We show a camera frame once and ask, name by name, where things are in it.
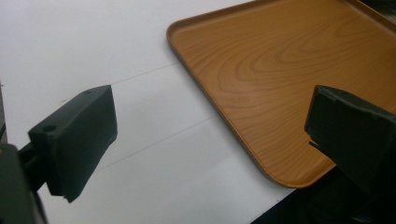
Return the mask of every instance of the table surface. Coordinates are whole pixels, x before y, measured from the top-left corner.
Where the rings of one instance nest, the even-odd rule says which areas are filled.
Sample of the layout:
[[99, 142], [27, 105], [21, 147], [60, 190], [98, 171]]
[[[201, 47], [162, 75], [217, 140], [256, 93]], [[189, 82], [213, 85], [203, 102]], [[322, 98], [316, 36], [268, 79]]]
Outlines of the table surface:
[[243, 0], [5, 0], [0, 78], [10, 144], [81, 91], [111, 84], [119, 136], [73, 203], [39, 191], [49, 223], [249, 223], [286, 197], [166, 41], [173, 22]]

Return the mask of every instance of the brown tray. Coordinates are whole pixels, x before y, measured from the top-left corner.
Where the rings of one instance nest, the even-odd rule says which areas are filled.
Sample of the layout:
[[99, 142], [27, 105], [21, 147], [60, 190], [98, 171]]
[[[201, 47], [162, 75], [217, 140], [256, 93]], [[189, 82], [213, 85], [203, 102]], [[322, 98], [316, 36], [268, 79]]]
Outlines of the brown tray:
[[303, 188], [334, 167], [308, 145], [315, 85], [396, 114], [396, 26], [358, 1], [254, 1], [173, 23], [168, 41], [255, 162]]

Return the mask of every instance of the screw hole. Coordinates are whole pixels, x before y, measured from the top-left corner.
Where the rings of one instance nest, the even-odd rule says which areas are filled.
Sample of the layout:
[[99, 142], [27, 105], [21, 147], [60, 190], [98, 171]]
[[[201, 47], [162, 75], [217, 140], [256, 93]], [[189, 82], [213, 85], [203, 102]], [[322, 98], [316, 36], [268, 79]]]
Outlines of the screw hole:
[[56, 129], [55, 125], [47, 125], [43, 128], [43, 131], [49, 133], [55, 131], [55, 129]]

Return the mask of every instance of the white surface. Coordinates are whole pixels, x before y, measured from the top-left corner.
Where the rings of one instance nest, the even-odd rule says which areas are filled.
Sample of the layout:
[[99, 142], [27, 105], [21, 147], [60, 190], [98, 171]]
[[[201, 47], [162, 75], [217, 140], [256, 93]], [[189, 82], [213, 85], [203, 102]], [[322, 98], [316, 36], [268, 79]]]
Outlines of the white surface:
[[0, 3], [9, 143], [113, 84], [118, 139], [73, 203], [40, 190], [50, 223], [249, 223], [290, 193], [261, 174], [165, 38], [173, 21], [243, 2]]

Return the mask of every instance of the wooden tray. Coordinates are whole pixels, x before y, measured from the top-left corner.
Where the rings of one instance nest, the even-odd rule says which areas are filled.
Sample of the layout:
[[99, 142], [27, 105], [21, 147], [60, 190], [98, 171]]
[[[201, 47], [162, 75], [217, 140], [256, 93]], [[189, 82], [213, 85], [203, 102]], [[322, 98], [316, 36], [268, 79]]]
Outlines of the wooden tray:
[[315, 85], [396, 114], [396, 26], [358, 1], [254, 1], [173, 23], [168, 41], [255, 162], [311, 185], [334, 167], [308, 145]]

